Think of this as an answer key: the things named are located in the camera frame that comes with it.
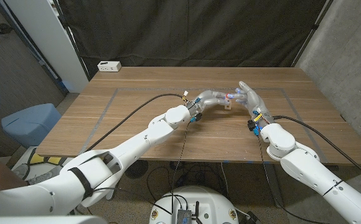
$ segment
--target transparent robotic hand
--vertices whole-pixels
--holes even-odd
[[[257,119],[257,123],[261,128],[274,123],[274,120],[270,115],[269,110],[266,108],[262,98],[258,96],[258,94],[256,94],[255,91],[246,83],[240,81],[238,84],[240,88],[236,88],[236,93],[234,94],[227,94],[227,98],[236,99],[236,102],[247,108],[252,120],[262,116],[262,119],[260,119],[260,117]]]
[[[226,95],[226,93],[211,90],[200,93],[193,101],[188,102],[186,105],[192,117],[190,121],[198,121],[201,118],[201,112],[210,106],[229,105],[230,102],[225,100]]]

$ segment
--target wall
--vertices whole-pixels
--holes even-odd
[[[334,1],[296,67],[361,136],[361,1]]]
[[[6,1],[70,93],[80,93],[87,76],[48,1]]]
[[[310,76],[361,136],[361,1],[332,3],[296,67]],[[361,193],[361,171],[340,167],[335,174]],[[301,199],[287,206],[290,211],[304,218],[346,223],[320,195],[304,198],[304,192],[305,186],[295,186],[293,193],[300,193]],[[290,215],[289,219],[290,223],[301,222]]]
[[[0,24],[7,23],[0,13]],[[9,138],[1,119],[30,106],[58,105],[62,92],[45,73],[17,34],[0,35],[0,156],[10,156],[19,144]]]

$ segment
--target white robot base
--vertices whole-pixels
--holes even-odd
[[[180,195],[183,198],[177,196],[180,201],[179,203],[178,199],[174,197],[172,215],[157,206],[153,206],[149,217],[150,224],[238,223],[237,213],[233,204],[222,194],[208,187],[198,185],[179,187],[174,189],[174,195]],[[163,195],[156,202],[156,205],[172,212],[171,203],[172,195],[169,192]]]

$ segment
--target wooden table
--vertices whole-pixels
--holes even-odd
[[[272,115],[286,115],[310,124],[361,164],[361,139],[298,68],[123,67],[98,72],[37,149],[43,156],[75,157],[125,116],[161,93],[189,92],[192,100],[204,90],[234,92],[243,80],[265,101]],[[154,117],[181,105],[175,96],[152,101],[103,140],[95,149],[109,149],[147,128]],[[191,123],[183,161],[261,162],[258,140],[246,124],[247,110],[236,102],[231,110],[214,106]],[[325,164],[350,164],[312,131],[288,120],[277,120],[297,141],[314,149]],[[165,143],[148,150],[142,159],[178,160],[186,124]],[[263,158],[274,162],[266,154]]]

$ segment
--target black strap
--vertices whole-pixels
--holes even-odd
[[[85,189],[85,193],[83,194],[82,200],[86,199],[87,197],[90,197],[93,194],[93,189],[91,188],[91,184],[89,183],[88,179],[83,175],[82,171],[80,171],[80,169],[76,167],[73,167],[68,171],[73,172],[75,176],[78,177],[81,184],[83,185],[83,188]]]

